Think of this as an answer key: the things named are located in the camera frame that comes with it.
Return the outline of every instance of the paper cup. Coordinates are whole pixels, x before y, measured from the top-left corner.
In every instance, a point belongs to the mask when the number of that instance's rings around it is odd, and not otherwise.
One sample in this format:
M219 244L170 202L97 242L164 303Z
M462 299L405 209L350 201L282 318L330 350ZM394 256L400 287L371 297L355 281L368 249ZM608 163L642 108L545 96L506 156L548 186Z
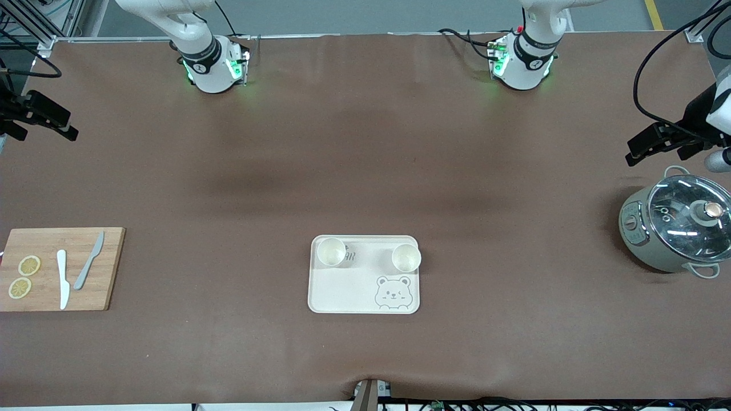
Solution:
M337 238L326 238L317 246L317 259L328 267L336 267L345 260L345 244Z
M401 244L391 254L393 266L402 273L416 271L421 264L421 253L419 249L411 244Z

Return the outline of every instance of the white knife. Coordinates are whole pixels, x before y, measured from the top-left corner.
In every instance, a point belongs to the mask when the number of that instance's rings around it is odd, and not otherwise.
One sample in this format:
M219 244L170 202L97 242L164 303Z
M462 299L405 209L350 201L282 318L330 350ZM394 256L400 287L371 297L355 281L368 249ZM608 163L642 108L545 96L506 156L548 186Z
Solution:
M89 268L91 268L91 262L94 261L94 258L96 258L96 256L99 255L100 252L102 252L103 244L104 230L99 233L99 237L96 239L96 244L94 244L94 248L91 249L89 259L86 261L86 264L84 264L84 268L81 269L79 277L76 278L76 282L74 283L74 290L81 290L81 287L84 286L84 281L86 281L86 275L89 274Z
M61 309L66 309L66 304L69 303L69 291L71 291L71 284L66 281L66 250L60 249L56 253L56 259L58 260L58 278L61 283Z

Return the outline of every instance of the brown tablecloth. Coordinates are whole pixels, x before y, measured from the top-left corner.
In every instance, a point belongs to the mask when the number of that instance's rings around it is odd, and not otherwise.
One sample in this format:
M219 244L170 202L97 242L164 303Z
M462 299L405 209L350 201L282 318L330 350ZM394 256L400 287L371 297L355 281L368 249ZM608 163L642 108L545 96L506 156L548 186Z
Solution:
M31 87L79 139L7 144L0 235L127 235L108 312L0 313L0 405L335 400L367 377L428 398L731 396L731 266L658 274L616 228L678 162L623 158L664 35L566 35L526 92L453 37L264 40L220 95L165 43L58 44L63 78ZM677 39L641 99L677 119L712 80ZM707 175L702 157L686 166ZM413 235L419 311L310 312L323 233Z

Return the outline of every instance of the black cable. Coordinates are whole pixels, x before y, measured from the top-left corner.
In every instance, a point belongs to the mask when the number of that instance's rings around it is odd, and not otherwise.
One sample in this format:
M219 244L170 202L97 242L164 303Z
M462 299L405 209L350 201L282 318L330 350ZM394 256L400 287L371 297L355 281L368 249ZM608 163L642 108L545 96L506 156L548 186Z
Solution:
M592 407L587 407L584 409L584 411L618 411L619 408L607 408L603 407L602 405L595 405Z
M649 403L647 403L647 404L643 405L642 407L637 407L637 408L634 408L634 410L635 410L635 411L642 411L642 410L644 410L645 408L648 408L648 407L652 407L653 405L655 405L655 404L657 404L658 402L661 402L661 401L663 401L663 400L661 400L661 399L656 399L656 400L650 401Z
M61 77L61 70L59 70L58 67L56 67L56 65L54 63L51 63L50 61L48 61L47 58L41 56L32 48L30 48L27 45L24 45L22 42L18 41L18 39L16 39L14 36L12 36L11 34L8 34L7 31L0 29L0 34L7 37L8 39L10 39L12 42L14 42L16 45L20 46L22 49L28 51L30 54L33 54L34 56L39 58L41 61L46 63L50 68L52 68L53 71L55 71L55 73L53 73L53 74L46 74L46 73L25 72L25 71L21 71L21 70L8 69L8 70L5 70L5 72L7 74L27 75L29 77L41 77L41 78L59 78L59 77Z
M718 30L721 28L721 26L728 23L730 20L731 15L721 20L718 25L716 25L716 27L713 27L713 30L711 30L711 33L708 35L708 52L718 57L719 59L731 60L731 54L719 53L718 50L716 50L716 47L713 45L713 39L716 38L716 33L718 32Z
M497 57L492 57L492 56L488 56L487 54L482 54L477 49L477 47L475 47L474 40L472 39L472 37L469 36L469 30L467 30L467 39L469 40L469 44L472 45L472 50L474 50L474 52L477 53L478 56L482 57L485 60L498 61Z
M486 402L493 402L493 401L491 401L491 400L492 400L492 398L487 398L487 399L480 399L480 401L486 401ZM500 405L498 405L498 406L497 406L497 407L495 407L495 408L490 408L489 410L488 410L487 408L485 408L485 411L497 411L497 410L500 410L501 408L507 408L508 410L511 410L511 411L517 411L517 410L516 410L515 408L513 408L513 407L512 407L512 405L510 405L510 404L500 404Z
M632 98L635 101L635 107L637 107L637 109L640 111L640 113L642 113L643 115L645 115L649 118L652 118L655 121L666 124L674 129L677 129L678 131L691 135L691 136L697 138L698 140L702 139L698 134L696 134L694 132L690 132L689 130L686 130L683 127L678 126L675 122L666 120L665 118L662 118L656 114L653 114L653 113L650 113L649 111L647 111L640 104L640 98L637 95L637 88L640 85L640 76L642 75L642 71L645 69L645 66L647 65L647 63L650 61L652 56L654 56L654 54L660 49L660 47L662 47L665 43L669 42L673 37L677 36L678 34L683 32L683 30L687 29L688 27L693 26L694 24L698 24L698 22L703 20L704 18L710 17L710 16L716 14L717 12L721 12L721 11L725 10L726 8L728 8L729 6L731 6L731 2L723 4L715 9L708 10L704 15L702 15L694 20L691 20L690 22L684 24L679 29L668 34L667 37L665 37L663 40L661 40L659 43L657 43L657 45L655 45L655 47L653 47L652 50L650 50L650 53L648 53L648 55L645 57L642 64L640 64L640 67L637 68L637 74L635 74L635 83L632 86Z
M536 407L534 407L533 405L531 405L525 401L522 401L520 399L510 399L510 398L505 398L505 397L499 396L499 397L490 397L487 400L502 401L502 402L504 402L505 405L508 405L508 404L517 405L518 408L520 408L521 410L523 410L523 405L525 405L526 407L530 408L531 411L538 411L538 409Z
M194 15L195 17L199 18L199 19L200 19L200 20L201 20L201 21L202 21L203 23L206 23L206 24L208 24L208 20L206 20L206 19L204 19L204 18L200 17L200 15L199 15L199 14L198 14L197 12L191 11L191 13L193 13L193 15Z
M2 14L0 15L0 24L3 25L2 29L5 30L5 29L7 29L7 26L10 24L10 20L12 19L12 17L9 14L7 14L5 11L3 11L1 13Z
M459 34L457 31L452 30L452 29L442 29L442 30L439 30L438 33L442 33L442 34L444 34L444 33L454 34L455 37L457 37L458 39L460 39L460 40L462 40L464 42L468 42L468 43L470 42L470 39L468 39L467 37L463 36L462 34ZM483 47L487 47L488 46L488 44L486 42L485 43L483 43L483 42L474 42L474 44L481 45Z
M2 58L0 58L0 68L7 70L5 61L3 61ZM7 83L8 90L10 90L13 94L15 94L15 86L12 84L12 78L10 77L10 74L8 72L5 72L5 80Z
M216 3L216 7L218 7L219 10L221 10L221 14L224 15L224 18L226 19L226 23L229 25L229 29L231 29L230 36L241 36L242 34L237 33L236 30L233 29L233 25L231 24L231 20L228 19L228 16L226 15L226 12L224 11L223 7L221 7L221 5L219 4L219 0L216 0L215 3Z
M722 2L722 1L724 1L724 0L716 0L716 2L715 2L715 3L713 3L713 6L709 7L709 10L710 10L710 9L713 9L713 8L714 8L714 7L716 7L716 6L718 6L718 5L719 5L719 4L720 4L720 3ZM718 18L718 15L716 15L715 17L713 17L713 18L712 18L712 19L710 19L709 21L706 21L706 22L705 22L705 25L703 25L703 27L701 27L701 29L700 29L700 30L698 30L698 32L700 33L700 32L702 32L703 30L705 30L705 28L706 28L706 27L708 27L708 26L709 26L709 25L710 25L710 24L711 24L711 23L712 23L712 22L713 22L713 21L714 21L715 19L717 19L717 18ZM698 25L698 23L695 23L695 24L694 24L693 26L690 26L690 27L689 27L689 29L690 29L690 30L692 31L693 29L695 29L695 26L697 26L697 25Z
M708 405L706 405L705 407L703 407L703 411L709 411L715 405L721 404L721 403L726 402L726 401L729 401L729 400L731 400L731 399L730 398L719 398L719 399L715 399L714 401L710 402Z

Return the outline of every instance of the white tray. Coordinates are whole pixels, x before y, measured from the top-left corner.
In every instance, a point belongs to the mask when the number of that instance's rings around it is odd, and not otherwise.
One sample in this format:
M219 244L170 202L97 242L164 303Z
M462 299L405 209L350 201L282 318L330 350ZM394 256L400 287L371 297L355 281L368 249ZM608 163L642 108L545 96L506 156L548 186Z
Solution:
M326 238L345 243L345 261L338 267L328 267L317 258L317 246ZM420 303L419 269L402 273L391 262L391 253L401 244L419 248L410 235L317 236L310 250L310 309L336 314L416 312Z

